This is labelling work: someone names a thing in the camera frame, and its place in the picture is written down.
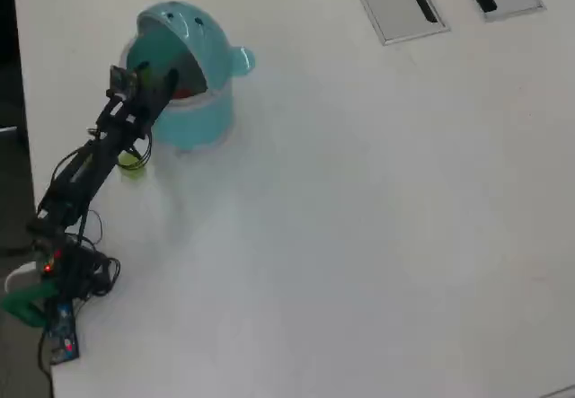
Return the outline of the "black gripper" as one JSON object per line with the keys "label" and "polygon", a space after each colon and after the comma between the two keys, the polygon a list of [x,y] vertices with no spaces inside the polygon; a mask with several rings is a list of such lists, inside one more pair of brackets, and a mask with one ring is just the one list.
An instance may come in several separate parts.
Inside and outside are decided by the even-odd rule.
{"label": "black gripper", "polygon": [[150,75],[150,64],[142,61],[135,74],[110,74],[106,96],[109,99],[96,120],[96,137],[104,138],[113,130],[124,137],[143,138],[158,118],[164,102],[173,99],[179,72],[168,69],[159,76]]}

